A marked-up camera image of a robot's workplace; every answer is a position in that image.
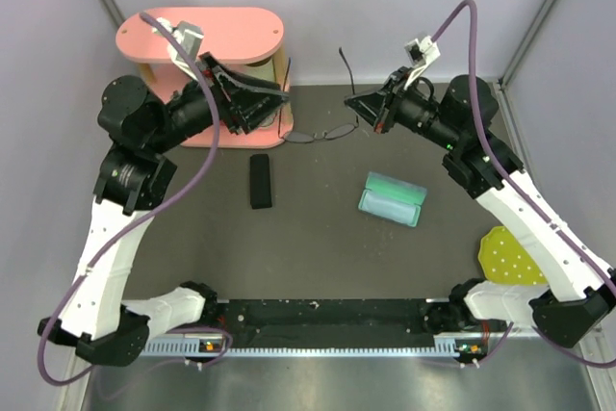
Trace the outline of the thin black wire eyeglasses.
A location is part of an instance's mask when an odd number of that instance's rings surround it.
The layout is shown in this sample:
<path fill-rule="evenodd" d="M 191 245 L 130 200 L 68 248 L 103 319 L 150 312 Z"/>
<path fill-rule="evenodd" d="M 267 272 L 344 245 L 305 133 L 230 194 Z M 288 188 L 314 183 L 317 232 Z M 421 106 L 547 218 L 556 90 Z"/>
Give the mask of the thin black wire eyeglasses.
<path fill-rule="evenodd" d="M 346 122 L 336 122 L 336 118 L 332 116 L 331 111 L 334 109 L 332 103 L 325 99 L 310 101 L 306 104 L 299 105 L 300 114 L 308 116 L 309 121 L 315 119 L 317 122 L 325 123 L 319 130 L 312 127 L 310 130 L 302 131 L 295 127 L 284 129 L 282 126 L 283 115 L 279 115 L 278 121 L 278 139 L 280 143 L 277 147 L 293 146 L 293 145 L 310 145 L 319 142 L 335 142 L 339 140 L 350 141 L 357 134 L 359 128 L 359 117 L 354 116 L 353 120 Z"/>

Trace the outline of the blue grey glasses case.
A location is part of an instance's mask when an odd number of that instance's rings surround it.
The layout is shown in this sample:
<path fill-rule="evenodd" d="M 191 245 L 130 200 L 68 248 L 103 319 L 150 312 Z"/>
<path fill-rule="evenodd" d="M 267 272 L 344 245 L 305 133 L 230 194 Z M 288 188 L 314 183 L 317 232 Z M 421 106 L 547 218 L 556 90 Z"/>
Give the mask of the blue grey glasses case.
<path fill-rule="evenodd" d="M 427 197 L 427 189 L 424 187 L 398 180 L 373 171 L 368 174 L 362 195 L 364 191 L 372 191 L 387 196 L 391 199 L 395 199 L 407 204 L 416 205 L 419 209 L 419 218 L 421 215 L 422 207 L 424 205 L 424 201 Z"/>

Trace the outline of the black glasses case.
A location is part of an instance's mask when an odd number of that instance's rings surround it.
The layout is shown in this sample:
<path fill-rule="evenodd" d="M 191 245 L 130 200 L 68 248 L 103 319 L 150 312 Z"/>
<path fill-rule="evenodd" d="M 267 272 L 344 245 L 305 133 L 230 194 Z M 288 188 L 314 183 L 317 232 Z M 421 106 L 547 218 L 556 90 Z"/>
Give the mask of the black glasses case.
<path fill-rule="evenodd" d="M 249 200 L 253 210 L 267 209 L 273 205 L 268 154 L 254 154 L 249 159 Z"/>

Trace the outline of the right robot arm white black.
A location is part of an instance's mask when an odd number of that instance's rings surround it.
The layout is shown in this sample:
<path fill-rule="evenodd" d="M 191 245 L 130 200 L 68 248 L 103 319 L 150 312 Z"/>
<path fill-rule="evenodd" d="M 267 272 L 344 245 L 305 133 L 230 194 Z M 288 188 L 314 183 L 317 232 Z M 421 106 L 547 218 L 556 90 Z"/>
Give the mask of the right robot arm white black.
<path fill-rule="evenodd" d="M 444 148 L 449 177 L 512 233 L 547 280 L 459 285 L 450 296 L 451 322 L 469 330 L 482 320 L 506 321 L 574 347 L 614 310 L 614 268 L 558 218 L 523 162 L 490 132 L 499 104 L 483 80 L 459 75 L 441 100 L 423 95 L 420 80 L 402 67 L 381 88 L 346 97 L 345 105 L 379 134 L 399 125 Z"/>

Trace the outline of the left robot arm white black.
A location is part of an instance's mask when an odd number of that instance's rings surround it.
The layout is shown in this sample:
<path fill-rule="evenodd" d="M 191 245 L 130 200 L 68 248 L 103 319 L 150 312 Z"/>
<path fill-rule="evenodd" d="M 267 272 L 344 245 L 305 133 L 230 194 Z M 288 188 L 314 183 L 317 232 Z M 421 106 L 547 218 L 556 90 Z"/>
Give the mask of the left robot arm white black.
<path fill-rule="evenodd" d="M 38 325 L 44 344 L 71 347 L 91 365 L 129 365 L 151 339 L 186 324 L 204 331 L 217 322 L 215 293 L 204 284 L 127 300 L 127 279 L 148 226 L 174 201 L 167 194 L 176 171 L 169 150 L 209 128 L 246 135 L 289 94 L 284 79 L 243 74 L 210 54 L 192 69 L 194 79 L 169 101 L 133 75 L 103 91 L 98 123 L 112 145 L 94 185 L 88 238 L 67 295 Z"/>

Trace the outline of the cream cylindrical jar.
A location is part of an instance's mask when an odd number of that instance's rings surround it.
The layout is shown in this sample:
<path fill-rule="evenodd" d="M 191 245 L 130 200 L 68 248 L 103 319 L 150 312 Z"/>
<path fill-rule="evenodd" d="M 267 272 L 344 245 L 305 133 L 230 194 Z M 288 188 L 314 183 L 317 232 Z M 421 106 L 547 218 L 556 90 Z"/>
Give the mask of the cream cylindrical jar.
<path fill-rule="evenodd" d="M 257 79 L 275 82 L 275 70 L 272 59 L 262 60 L 252 64 L 243 64 L 242 73 Z"/>

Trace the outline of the pink three-tier wooden shelf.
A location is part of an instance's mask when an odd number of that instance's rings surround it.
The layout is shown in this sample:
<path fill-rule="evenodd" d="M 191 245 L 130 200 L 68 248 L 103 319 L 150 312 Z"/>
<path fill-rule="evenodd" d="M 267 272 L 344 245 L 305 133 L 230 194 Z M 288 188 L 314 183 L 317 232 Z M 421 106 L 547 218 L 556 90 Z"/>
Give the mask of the pink three-tier wooden shelf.
<path fill-rule="evenodd" d="M 252 64 L 273 58 L 276 80 L 285 87 L 290 85 L 284 79 L 287 69 L 284 25 L 277 14 L 257 7 L 159 7 L 147 12 L 155 18 L 166 18 L 172 24 L 187 21 L 200 27 L 204 38 L 199 52 L 210 52 L 224 64 Z M 137 14 L 121 24 L 115 43 L 120 53 L 138 66 L 145 83 L 161 99 L 168 101 L 190 81 L 170 60 L 167 41 Z M 219 146 L 244 149 L 277 146 L 280 114 L 283 115 L 283 128 L 291 129 L 294 117 L 287 104 L 248 135 L 233 135 L 222 128 Z"/>

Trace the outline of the yellow green dotted plate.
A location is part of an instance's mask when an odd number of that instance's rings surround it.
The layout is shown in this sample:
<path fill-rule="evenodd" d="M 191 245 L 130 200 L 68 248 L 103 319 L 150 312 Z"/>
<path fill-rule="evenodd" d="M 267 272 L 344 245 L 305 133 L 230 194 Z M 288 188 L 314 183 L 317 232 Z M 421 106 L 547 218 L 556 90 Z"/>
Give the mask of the yellow green dotted plate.
<path fill-rule="evenodd" d="M 488 281 L 502 285 L 546 285 L 547 279 L 515 237 L 504 227 L 492 228 L 481 240 L 477 260 Z"/>

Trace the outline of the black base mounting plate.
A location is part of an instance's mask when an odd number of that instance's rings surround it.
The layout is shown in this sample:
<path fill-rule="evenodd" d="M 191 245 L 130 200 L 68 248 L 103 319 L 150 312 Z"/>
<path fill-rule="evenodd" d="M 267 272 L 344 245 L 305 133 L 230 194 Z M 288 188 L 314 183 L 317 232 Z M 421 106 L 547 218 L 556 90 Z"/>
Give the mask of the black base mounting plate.
<path fill-rule="evenodd" d="M 505 327 L 504 321 L 478 321 L 457 303 L 421 298 L 231 299 L 174 330 L 222 329 L 234 348 L 380 348 L 431 347 L 442 333 L 483 340 Z"/>

